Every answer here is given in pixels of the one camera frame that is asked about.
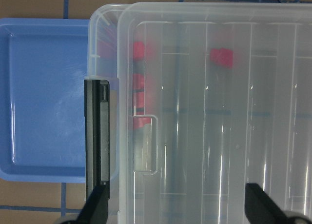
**blue tray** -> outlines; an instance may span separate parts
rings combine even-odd
[[[88,20],[0,20],[0,177],[85,182]]]

